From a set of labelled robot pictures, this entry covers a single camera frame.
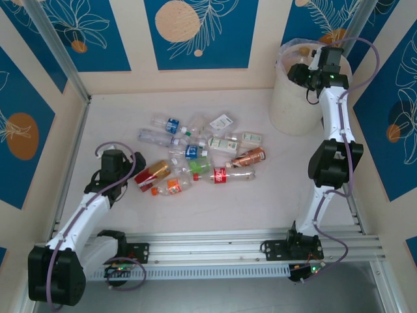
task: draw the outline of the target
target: small white bottle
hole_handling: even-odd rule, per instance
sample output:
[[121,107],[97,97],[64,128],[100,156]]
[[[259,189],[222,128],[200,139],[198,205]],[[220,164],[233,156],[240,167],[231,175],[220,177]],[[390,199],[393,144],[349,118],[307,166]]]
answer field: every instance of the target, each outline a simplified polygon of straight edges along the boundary
[[243,132],[240,134],[232,134],[229,132],[225,135],[225,139],[239,142],[241,148],[247,149],[258,148],[262,144],[262,135],[252,132]]
[[179,175],[176,178],[163,181],[160,187],[151,189],[153,196],[172,196],[191,188],[191,181],[187,175]]
[[206,127],[205,131],[213,134],[213,137],[220,138],[227,132],[231,132],[237,127],[236,118],[229,112],[220,114],[215,120],[211,121]]
[[238,142],[230,140],[210,138],[208,140],[208,149],[214,155],[225,155],[227,157],[235,158],[238,149]]
[[151,125],[155,127],[159,127],[165,129],[167,132],[171,134],[176,134],[179,130],[182,134],[187,132],[187,128],[185,126],[180,125],[180,121],[178,119],[173,119],[165,114],[155,114],[151,119]]
[[206,157],[207,154],[207,150],[204,150],[196,145],[174,145],[169,150],[169,156],[171,158],[185,158],[186,160]]

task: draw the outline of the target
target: red bottle label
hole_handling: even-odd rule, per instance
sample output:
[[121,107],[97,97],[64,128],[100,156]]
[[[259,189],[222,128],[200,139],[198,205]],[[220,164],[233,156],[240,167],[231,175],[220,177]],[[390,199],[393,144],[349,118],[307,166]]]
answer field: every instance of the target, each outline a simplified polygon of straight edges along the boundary
[[147,170],[145,170],[135,177],[135,182],[137,183],[138,187],[142,190],[142,192],[145,192],[153,186],[153,182],[157,178],[157,176],[152,175]]
[[226,182],[226,168],[215,168],[214,169],[214,183],[224,184]]

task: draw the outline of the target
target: plastic bag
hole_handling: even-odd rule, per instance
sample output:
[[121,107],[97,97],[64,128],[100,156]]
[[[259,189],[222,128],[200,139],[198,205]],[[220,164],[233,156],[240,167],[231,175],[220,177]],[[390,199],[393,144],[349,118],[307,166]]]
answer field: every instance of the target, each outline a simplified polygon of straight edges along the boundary
[[309,50],[307,58],[311,62],[313,60],[311,52],[312,50],[317,49],[319,46],[324,46],[324,44],[315,40],[308,40],[303,38],[294,38],[290,40],[278,49],[275,62],[275,70],[282,70],[286,75],[289,71],[288,66],[291,67],[292,65],[291,63],[303,63],[300,60],[297,61],[297,59],[305,57],[304,55],[300,54],[300,49],[302,48]]

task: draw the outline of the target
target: bottle cap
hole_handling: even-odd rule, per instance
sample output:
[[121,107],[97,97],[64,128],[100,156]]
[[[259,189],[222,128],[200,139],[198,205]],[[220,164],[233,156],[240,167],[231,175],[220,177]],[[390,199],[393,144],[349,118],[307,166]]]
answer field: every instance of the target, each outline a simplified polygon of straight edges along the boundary
[[204,148],[206,146],[206,141],[204,139],[200,139],[198,141],[198,146]]

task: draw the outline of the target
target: coca-cola bottle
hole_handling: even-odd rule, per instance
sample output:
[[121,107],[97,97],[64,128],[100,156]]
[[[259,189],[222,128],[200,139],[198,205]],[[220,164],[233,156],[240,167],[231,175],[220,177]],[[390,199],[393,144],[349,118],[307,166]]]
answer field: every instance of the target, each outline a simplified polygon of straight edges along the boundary
[[214,168],[204,174],[193,175],[194,181],[205,180],[212,184],[224,184],[230,181],[250,181],[255,179],[255,170],[252,166],[244,168]]

